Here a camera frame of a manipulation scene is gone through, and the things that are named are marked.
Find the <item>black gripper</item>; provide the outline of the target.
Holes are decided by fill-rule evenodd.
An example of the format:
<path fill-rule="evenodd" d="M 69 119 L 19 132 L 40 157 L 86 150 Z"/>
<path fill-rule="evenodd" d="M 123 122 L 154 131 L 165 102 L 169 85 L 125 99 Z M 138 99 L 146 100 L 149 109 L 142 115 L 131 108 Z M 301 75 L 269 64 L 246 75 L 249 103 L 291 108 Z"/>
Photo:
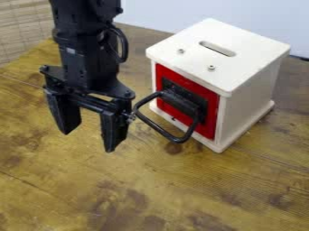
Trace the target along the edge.
<path fill-rule="evenodd" d="M 117 79 L 101 79 L 91 88 L 78 87 L 66 80 L 62 67 L 44 65 L 44 94 L 56 126 L 70 134 L 81 125 L 81 107 L 101 114 L 102 137 L 106 152 L 113 152 L 127 139 L 129 114 L 134 91 Z"/>

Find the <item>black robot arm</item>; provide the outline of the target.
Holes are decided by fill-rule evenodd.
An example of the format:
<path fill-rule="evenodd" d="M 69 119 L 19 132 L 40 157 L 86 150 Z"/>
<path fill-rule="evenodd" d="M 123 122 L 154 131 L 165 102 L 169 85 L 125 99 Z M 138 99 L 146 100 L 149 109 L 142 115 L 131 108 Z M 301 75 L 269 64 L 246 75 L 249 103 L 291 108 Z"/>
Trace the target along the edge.
<path fill-rule="evenodd" d="M 114 25 L 123 13 L 121 0 L 48 0 L 62 65 L 40 67 L 51 114 L 63 134 L 82 122 L 83 108 L 101 116 L 107 152 L 127 138 L 134 91 L 118 80 L 129 58 L 125 33 Z"/>

